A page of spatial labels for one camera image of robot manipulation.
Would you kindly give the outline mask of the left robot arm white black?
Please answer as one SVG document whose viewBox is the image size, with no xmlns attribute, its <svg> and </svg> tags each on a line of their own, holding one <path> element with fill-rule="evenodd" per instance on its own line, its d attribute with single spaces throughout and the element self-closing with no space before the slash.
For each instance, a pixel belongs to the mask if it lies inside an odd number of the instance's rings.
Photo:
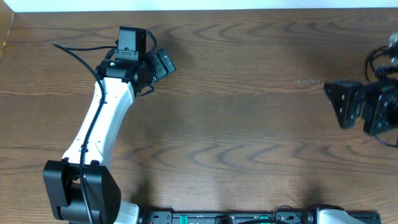
<svg viewBox="0 0 398 224">
<path fill-rule="evenodd" d="M 155 45 L 147 50 L 147 29 L 120 27 L 102 62 L 91 68 L 95 91 L 81 128 L 59 161 L 47 161 L 43 178 L 55 219 L 68 223 L 141 223 L 140 208 L 121 198 L 110 173 L 114 143 L 124 115 L 143 89 L 176 68 L 169 53 Z"/>
</svg>

